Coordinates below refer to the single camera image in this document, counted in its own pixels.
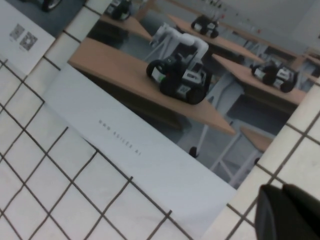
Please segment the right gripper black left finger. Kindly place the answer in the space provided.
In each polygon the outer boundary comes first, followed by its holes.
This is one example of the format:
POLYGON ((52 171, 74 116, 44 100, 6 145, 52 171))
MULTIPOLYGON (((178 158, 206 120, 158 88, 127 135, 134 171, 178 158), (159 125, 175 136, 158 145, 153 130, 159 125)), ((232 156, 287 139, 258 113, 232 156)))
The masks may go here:
POLYGON ((304 240, 309 227, 290 199, 273 185, 259 189, 255 232, 258 240, 304 240))

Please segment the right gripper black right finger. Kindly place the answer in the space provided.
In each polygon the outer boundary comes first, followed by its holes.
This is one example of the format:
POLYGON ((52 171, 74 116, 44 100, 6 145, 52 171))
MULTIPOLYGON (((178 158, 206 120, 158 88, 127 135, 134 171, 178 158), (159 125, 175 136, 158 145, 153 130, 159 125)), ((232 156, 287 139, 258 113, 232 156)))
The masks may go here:
POLYGON ((320 239, 320 201, 293 184, 284 184, 282 192, 289 198, 302 220, 320 239))

